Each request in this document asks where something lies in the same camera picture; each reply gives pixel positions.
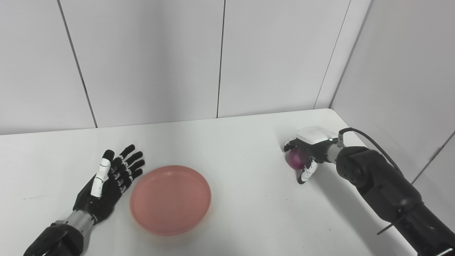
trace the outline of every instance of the white tabletop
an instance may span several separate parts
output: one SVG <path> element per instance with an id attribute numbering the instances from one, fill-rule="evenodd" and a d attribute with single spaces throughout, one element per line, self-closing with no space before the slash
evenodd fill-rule
<path id="1" fill-rule="evenodd" d="M 176 123 L 0 136 L 0 255 L 22 255 L 53 221 L 65 219 L 108 148 L 134 143 L 144 171 L 179 164 L 200 172 L 212 205 L 194 229 L 157 236 L 129 209 L 129 189 L 92 233 L 87 256 L 415 255 L 355 188 L 323 164 L 299 185 L 283 145 L 298 129 L 337 132 L 346 123 L 320 109 Z M 347 145 L 363 145 L 354 134 Z"/>

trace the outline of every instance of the black cable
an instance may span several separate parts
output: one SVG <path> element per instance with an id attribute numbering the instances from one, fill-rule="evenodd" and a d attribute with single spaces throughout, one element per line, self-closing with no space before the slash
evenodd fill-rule
<path id="1" fill-rule="evenodd" d="M 393 167 L 399 171 L 401 174 L 403 174 L 400 170 L 400 168 L 397 166 L 397 164 L 392 160 L 392 158 L 381 148 L 381 146 L 379 146 L 379 144 L 377 144 L 370 136 L 368 136 L 366 133 L 360 131 L 360 130 L 357 130 L 356 128 L 352 128 L 352 127 L 348 127 L 348 128 L 344 128 L 344 129 L 341 129 L 338 134 L 340 135 L 343 135 L 344 133 L 346 132 L 356 132 L 362 136 L 364 136 L 367 140 L 369 140 L 384 156 L 385 158 L 387 158 L 387 160 L 393 165 Z"/>

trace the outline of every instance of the robotic hand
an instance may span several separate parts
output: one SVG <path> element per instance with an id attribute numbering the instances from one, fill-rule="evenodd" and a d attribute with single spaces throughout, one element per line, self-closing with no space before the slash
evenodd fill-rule
<path id="1" fill-rule="evenodd" d="M 126 158 L 134 149 L 133 144 L 126 147 L 115 159 L 114 152 L 106 150 L 98 172 L 77 195 L 70 216 L 47 227 L 27 248 L 24 256 L 82 254 L 88 231 L 111 215 L 123 192 L 142 174 L 140 167 L 145 164 L 140 159 L 142 152 Z"/>
<path id="2" fill-rule="evenodd" d="M 349 131 L 366 137 L 384 156 L 367 147 L 346 147 L 343 134 Z M 395 226 L 420 256 L 455 256 L 455 234 L 424 205 L 418 190 L 365 133 L 345 128 L 336 135 L 322 127 L 307 127 L 297 132 L 284 151 L 289 151 L 289 165 L 302 170 L 297 180 L 300 184 L 318 164 L 334 163 L 337 173 L 354 185 L 378 217 L 390 222 L 389 227 Z"/>

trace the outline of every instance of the pink plastic bowl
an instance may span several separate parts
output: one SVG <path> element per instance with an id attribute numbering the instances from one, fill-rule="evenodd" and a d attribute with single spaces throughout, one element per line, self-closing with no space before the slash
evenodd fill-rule
<path id="1" fill-rule="evenodd" d="M 162 236 L 183 233 L 202 221 L 212 193 L 197 171 L 180 165 L 146 174 L 131 193 L 130 210 L 145 230 Z"/>

